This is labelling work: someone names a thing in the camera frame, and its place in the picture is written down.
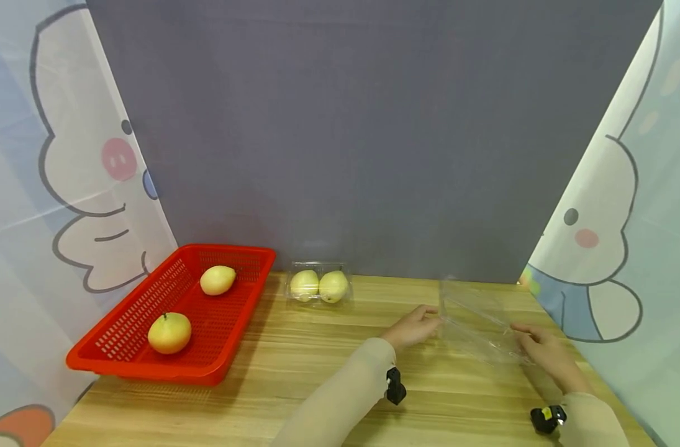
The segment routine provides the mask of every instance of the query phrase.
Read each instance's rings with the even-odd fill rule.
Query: orange cartoon element
[[[0,446],[39,447],[53,429],[52,410],[26,405],[0,416]]]

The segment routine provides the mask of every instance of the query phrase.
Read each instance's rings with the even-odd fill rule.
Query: pink cheek
[[[583,248],[594,248],[598,245],[599,239],[595,231],[583,228],[576,231],[574,236],[576,239],[576,244],[582,246]]]
[[[109,175],[119,182],[136,174],[136,155],[131,145],[123,138],[111,138],[101,148],[101,164]]]

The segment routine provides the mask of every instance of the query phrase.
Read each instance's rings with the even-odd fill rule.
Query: yellow pear
[[[148,329],[148,344],[161,354],[175,354],[191,339],[191,322],[183,314],[167,312]]]
[[[206,295],[220,295],[230,289],[235,281],[235,270],[225,265],[211,267],[201,276],[201,290]]]
[[[297,272],[291,279],[292,296],[301,302],[310,301],[313,295],[317,295],[319,284],[315,270]]]
[[[322,301],[330,304],[341,300],[350,288],[347,277],[340,270],[326,273],[320,280],[320,295]]]

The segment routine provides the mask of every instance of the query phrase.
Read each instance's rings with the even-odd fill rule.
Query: black eye
[[[578,210],[575,208],[569,208],[564,214],[564,222],[566,222],[567,226],[571,226],[578,222]]]
[[[126,135],[131,135],[133,132],[131,122],[129,122],[128,119],[124,119],[124,121],[120,122],[120,129],[123,130]]]

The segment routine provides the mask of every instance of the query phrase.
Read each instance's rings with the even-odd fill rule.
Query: cartoon character
[[[54,414],[26,405],[0,416],[0,447],[39,447],[54,429]]]
[[[30,80],[48,131],[42,181],[78,215],[58,232],[53,252],[86,269],[89,292],[146,276],[175,243],[86,5],[39,24]]]
[[[660,11],[651,24],[522,275],[574,340],[622,340],[642,319],[640,299],[613,279],[628,257],[623,230],[638,184],[621,138],[650,80],[662,17]]]

